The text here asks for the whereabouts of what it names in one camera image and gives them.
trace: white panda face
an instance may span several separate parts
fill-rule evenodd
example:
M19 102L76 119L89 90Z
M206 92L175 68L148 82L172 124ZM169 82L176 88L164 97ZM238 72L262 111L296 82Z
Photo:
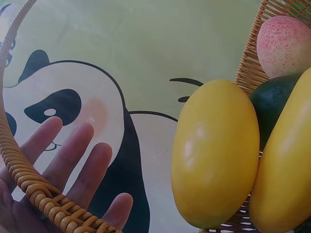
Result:
M124 134L124 100L114 80L92 65L57 62L37 71L32 67L32 59L42 53L36 51L32 54L17 85L4 88L4 106L19 144L25 142L49 117L58 116L62 119L63 129L35 163L39 172L45 170L76 125L83 122L93 125L94 137L69 178L65 188L67 192L91 148L97 143L106 142L112 147L111 163L114 161Z

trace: avocado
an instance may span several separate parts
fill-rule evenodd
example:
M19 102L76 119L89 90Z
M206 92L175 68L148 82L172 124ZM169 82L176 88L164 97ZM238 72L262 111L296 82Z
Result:
M255 108L260 133L260 151L269 136L301 74L270 79L249 96Z

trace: panda illustration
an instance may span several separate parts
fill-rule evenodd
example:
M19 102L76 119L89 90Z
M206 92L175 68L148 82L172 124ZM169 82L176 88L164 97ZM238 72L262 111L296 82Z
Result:
M121 88L103 69L79 61L51 63L37 50L29 57L16 85L3 90L11 131L21 144L43 121L58 116L63 129L39 157L43 172L74 126L89 122L94 138L69 178L64 193L77 178L91 148L107 142L113 158L89 211L98 217L114 197L130 193L134 205L125 233L198 232L178 213L171 188L171 152L177 120L165 114L128 111ZM23 197L19 188L16 200Z

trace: panda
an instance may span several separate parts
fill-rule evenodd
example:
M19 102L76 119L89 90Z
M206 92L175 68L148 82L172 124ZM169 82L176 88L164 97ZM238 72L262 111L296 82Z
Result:
M6 115L21 144L52 116L63 129L39 157L35 168L43 172L74 126L89 122L94 138L69 178L67 193L91 148L107 142L113 156L89 211L101 217L114 197L127 192L134 204L125 233L198 232L178 213L171 188L171 152L177 120L165 114L128 111L121 88L105 70L80 61L51 63L43 50L34 51L18 80L3 89ZM15 200L23 193L13 192Z

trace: hand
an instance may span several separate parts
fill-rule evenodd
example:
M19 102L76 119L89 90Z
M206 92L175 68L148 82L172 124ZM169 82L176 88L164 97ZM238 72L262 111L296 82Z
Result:
M49 146L62 128L62 121L51 117L21 146L26 158L32 164ZM43 176L59 190L63 191L88 144L94 130L90 124L82 124L74 129L66 139ZM90 153L76 182L67 197L87 209L100 185L112 156L112 149L106 143L97 144ZM48 219L41 220L39 213L26 197L18 202L11 193L16 184L6 167L0 169L0 233L59 233ZM129 194L120 194L112 202L102 220L117 229L122 229L129 217L133 199Z

